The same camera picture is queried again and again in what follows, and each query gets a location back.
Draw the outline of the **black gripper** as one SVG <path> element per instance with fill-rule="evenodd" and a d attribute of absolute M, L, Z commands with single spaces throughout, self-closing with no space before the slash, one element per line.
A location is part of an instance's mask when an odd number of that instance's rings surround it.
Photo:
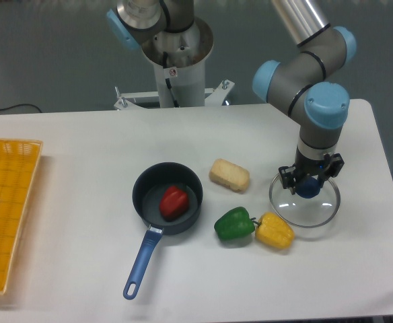
<path fill-rule="evenodd" d="M 295 162 L 292 166 L 281 166 L 279 176 L 284 189 L 296 194 L 297 187 L 309 178 L 316 178 L 318 188 L 330 178 L 338 176 L 345 162 L 339 153 L 310 149 L 308 157 L 299 148 L 295 152 Z"/>

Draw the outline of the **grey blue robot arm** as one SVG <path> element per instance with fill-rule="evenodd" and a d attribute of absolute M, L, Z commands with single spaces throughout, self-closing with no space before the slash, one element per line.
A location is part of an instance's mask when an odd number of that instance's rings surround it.
<path fill-rule="evenodd" d="M 350 97 L 326 79 L 354 57 L 357 43 L 348 29 L 331 26 L 314 1 L 273 5 L 299 54 L 286 65 L 263 63 L 252 89 L 300 126 L 295 161 L 279 168 L 279 180 L 292 194 L 310 199 L 344 164 L 335 149 Z M 205 103 L 205 61 L 213 49 L 213 33 L 194 14 L 192 1 L 119 1 L 106 19 L 125 47 L 140 48 L 151 62 L 161 107 Z"/>

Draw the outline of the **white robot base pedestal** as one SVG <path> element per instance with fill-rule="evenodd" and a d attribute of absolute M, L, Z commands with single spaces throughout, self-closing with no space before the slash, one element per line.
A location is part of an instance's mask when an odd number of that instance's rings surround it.
<path fill-rule="evenodd" d="M 209 25 L 196 17 L 189 29 L 160 32 L 142 44 L 143 56 L 153 67 L 154 92 L 121 93 L 116 88 L 116 110 L 183 108 L 228 105 L 235 83 L 221 80 L 217 87 L 205 85 L 205 63 L 213 50 Z"/>

